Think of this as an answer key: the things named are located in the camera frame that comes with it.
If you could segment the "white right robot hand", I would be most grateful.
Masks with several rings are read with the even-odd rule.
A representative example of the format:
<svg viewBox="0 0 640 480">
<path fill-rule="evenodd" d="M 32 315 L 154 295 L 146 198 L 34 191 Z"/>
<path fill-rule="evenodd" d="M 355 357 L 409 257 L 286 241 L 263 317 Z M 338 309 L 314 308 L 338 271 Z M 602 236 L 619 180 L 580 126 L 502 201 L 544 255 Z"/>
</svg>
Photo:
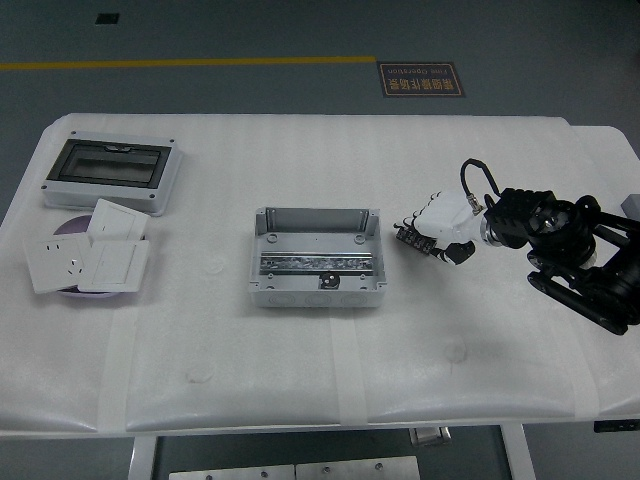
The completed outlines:
<svg viewBox="0 0 640 480">
<path fill-rule="evenodd" d="M 484 215 L 474 213 L 461 191 L 433 194 L 426 206 L 394 227 L 400 242 L 452 265 L 467 261 L 487 238 Z"/>
</svg>

